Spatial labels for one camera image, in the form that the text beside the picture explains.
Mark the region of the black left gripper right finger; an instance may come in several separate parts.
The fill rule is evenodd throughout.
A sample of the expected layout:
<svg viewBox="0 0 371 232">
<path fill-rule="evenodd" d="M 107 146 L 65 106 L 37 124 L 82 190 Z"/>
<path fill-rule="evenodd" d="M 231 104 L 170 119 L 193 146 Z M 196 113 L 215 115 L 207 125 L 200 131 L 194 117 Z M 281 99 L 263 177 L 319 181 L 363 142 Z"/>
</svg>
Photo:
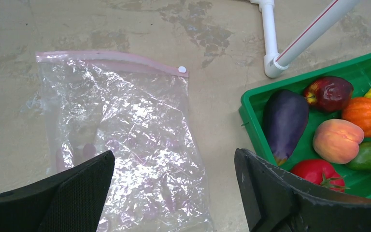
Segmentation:
<svg viewBox="0 0 371 232">
<path fill-rule="evenodd" d="M 251 232 L 371 232 L 371 199 L 313 184 L 245 148 L 234 164 Z"/>
</svg>

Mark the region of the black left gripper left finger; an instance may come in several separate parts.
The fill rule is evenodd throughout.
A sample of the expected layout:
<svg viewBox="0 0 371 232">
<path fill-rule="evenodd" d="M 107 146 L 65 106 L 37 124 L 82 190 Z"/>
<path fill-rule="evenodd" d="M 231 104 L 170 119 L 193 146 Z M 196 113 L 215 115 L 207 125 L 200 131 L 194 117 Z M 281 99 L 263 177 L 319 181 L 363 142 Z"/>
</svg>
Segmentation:
<svg viewBox="0 0 371 232">
<path fill-rule="evenodd" d="M 114 173 L 112 151 L 0 193 L 0 232 L 95 232 Z"/>
</svg>

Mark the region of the clear zip top bag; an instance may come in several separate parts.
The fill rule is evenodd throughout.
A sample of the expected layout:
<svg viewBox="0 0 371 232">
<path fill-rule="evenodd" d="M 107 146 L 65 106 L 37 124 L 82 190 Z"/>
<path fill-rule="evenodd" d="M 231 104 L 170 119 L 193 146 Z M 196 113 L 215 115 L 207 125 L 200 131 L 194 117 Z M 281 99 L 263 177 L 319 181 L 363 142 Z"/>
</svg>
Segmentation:
<svg viewBox="0 0 371 232">
<path fill-rule="evenodd" d="M 52 171 L 115 157 L 99 232 L 211 232 L 186 67 L 111 51 L 38 52 Z"/>
</svg>

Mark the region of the purple toy eggplant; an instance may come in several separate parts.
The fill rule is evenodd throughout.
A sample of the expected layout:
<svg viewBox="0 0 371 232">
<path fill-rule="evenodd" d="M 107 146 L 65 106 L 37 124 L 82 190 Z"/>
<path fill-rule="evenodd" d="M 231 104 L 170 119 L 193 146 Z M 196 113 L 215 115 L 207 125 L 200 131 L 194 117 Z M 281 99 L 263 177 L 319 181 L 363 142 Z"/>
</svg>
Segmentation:
<svg viewBox="0 0 371 232">
<path fill-rule="evenodd" d="M 274 92 L 265 104 L 262 129 L 278 166 L 293 154 L 308 124 L 309 112 L 306 99 L 287 89 Z"/>
</svg>

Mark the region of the dark red toy apple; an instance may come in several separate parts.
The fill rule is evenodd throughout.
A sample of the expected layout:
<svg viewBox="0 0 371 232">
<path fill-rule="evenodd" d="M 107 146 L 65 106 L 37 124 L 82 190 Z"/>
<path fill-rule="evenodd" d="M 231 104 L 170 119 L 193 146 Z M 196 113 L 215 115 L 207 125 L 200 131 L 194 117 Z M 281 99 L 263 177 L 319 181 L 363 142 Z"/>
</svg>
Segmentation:
<svg viewBox="0 0 371 232">
<path fill-rule="evenodd" d="M 310 83 L 303 95 L 308 104 L 324 113 L 333 113 L 345 108 L 351 100 L 353 85 L 336 76 L 324 76 Z"/>
</svg>

